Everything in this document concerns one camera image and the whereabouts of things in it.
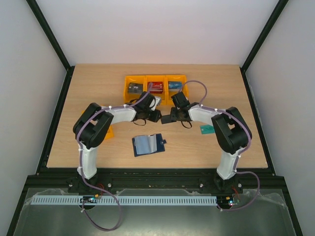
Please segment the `teal green card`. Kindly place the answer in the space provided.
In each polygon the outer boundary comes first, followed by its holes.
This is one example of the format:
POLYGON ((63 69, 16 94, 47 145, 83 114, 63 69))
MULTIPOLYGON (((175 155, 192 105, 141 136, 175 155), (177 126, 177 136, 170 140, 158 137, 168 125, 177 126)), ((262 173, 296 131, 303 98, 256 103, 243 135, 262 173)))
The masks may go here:
POLYGON ((215 133, 215 129, 212 125, 201 125, 200 126, 200 132, 202 135, 206 135, 206 134, 214 134, 215 133))

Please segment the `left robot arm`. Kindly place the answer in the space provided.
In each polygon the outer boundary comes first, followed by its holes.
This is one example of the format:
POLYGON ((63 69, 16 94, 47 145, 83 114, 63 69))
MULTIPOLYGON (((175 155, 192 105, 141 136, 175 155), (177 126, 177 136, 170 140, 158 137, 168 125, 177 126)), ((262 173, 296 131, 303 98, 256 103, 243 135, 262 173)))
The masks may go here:
POLYGON ((79 146, 79 167, 77 172, 85 179, 97 173, 97 147, 104 141, 111 125, 137 120, 158 122, 161 112, 157 109, 161 97, 143 92, 134 103, 121 106, 100 106, 91 103, 73 127, 79 146))

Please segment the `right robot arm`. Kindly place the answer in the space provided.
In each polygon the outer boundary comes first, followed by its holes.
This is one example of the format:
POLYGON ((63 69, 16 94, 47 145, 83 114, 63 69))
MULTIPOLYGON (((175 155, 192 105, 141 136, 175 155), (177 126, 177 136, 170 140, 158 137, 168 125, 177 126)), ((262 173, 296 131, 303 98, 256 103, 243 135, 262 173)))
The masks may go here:
POLYGON ((226 110, 211 108, 200 103, 190 103, 183 92, 171 97, 174 107, 171 109, 171 122, 202 122, 214 128, 218 144, 221 148, 220 164, 217 167, 219 178, 215 180, 215 188, 226 192, 232 186, 230 178, 237 173, 237 164, 241 154, 249 149, 252 133, 235 107, 226 110))

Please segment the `blue leather card holder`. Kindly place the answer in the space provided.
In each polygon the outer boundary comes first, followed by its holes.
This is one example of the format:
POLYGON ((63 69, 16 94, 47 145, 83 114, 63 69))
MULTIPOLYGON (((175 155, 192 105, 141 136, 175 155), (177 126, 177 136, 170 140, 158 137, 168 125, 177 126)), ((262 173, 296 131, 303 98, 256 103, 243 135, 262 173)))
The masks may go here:
POLYGON ((167 141, 159 134, 141 135, 132 138, 134 156, 164 152, 167 141))

